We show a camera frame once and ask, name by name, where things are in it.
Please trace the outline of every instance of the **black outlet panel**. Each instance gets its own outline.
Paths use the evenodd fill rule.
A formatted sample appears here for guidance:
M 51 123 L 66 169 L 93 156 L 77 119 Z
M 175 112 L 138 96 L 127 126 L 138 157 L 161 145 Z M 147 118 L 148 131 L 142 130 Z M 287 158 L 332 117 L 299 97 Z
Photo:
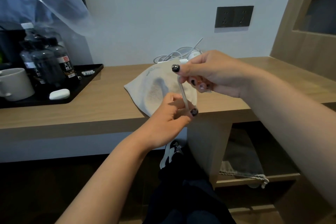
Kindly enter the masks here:
M 215 28 L 250 26 L 253 7 L 252 5 L 217 7 Z

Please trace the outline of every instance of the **person's left hand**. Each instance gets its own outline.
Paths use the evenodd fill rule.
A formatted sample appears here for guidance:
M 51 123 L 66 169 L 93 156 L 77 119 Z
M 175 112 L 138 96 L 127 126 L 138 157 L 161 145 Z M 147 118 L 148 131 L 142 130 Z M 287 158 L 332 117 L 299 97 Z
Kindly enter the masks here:
M 172 141 L 178 133 L 198 114 L 195 106 L 189 102 L 189 110 L 185 109 L 183 98 L 177 93 L 168 93 L 159 108 L 138 132 L 144 135 L 143 140 L 148 150 L 161 147 Z

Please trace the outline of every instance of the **floor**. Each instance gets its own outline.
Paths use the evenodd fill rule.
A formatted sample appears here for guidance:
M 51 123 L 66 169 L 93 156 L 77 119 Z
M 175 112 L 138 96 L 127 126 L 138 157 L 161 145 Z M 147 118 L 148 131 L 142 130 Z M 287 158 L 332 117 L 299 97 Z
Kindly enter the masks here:
M 159 184 L 157 173 L 163 154 L 164 150 L 155 150 L 146 156 L 128 194 L 120 224 L 142 223 L 149 198 Z M 0 223 L 54 223 L 106 157 L 0 163 Z M 237 224 L 283 224 L 276 211 L 233 217 Z

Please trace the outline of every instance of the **black tray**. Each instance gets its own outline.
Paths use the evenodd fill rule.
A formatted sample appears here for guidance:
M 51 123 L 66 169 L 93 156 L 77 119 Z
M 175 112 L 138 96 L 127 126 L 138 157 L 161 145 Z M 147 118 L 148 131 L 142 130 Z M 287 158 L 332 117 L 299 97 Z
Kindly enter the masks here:
M 95 65 L 81 65 L 73 66 L 78 76 L 82 79 L 78 80 L 77 83 L 72 83 L 70 85 L 65 85 L 63 89 L 68 89 L 70 91 L 70 96 L 66 99 L 50 100 L 49 93 L 51 90 L 35 90 L 35 94 L 29 98 L 19 100 L 19 101 L 7 101 L 0 97 L 0 109 L 1 108 L 11 108 L 11 107 L 24 107 L 24 106 L 36 106 L 36 105 L 57 105 L 66 104 L 71 102 L 85 87 L 92 81 L 93 78 L 104 68 L 103 64 Z M 93 70 L 94 74 L 90 76 L 83 76 L 82 72 L 87 70 Z

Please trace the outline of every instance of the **black bottle label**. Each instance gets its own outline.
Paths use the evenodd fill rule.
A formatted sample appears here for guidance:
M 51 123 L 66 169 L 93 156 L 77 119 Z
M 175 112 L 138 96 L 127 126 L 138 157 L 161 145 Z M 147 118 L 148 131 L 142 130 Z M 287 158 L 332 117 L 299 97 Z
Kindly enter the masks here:
M 45 81 L 42 79 L 40 71 L 35 66 L 34 62 L 25 62 L 24 63 L 27 70 L 33 75 L 33 77 L 40 82 L 40 84 L 45 84 Z
M 76 76 L 74 69 L 71 66 L 68 56 L 57 58 L 59 65 L 66 77 L 71 78 Z

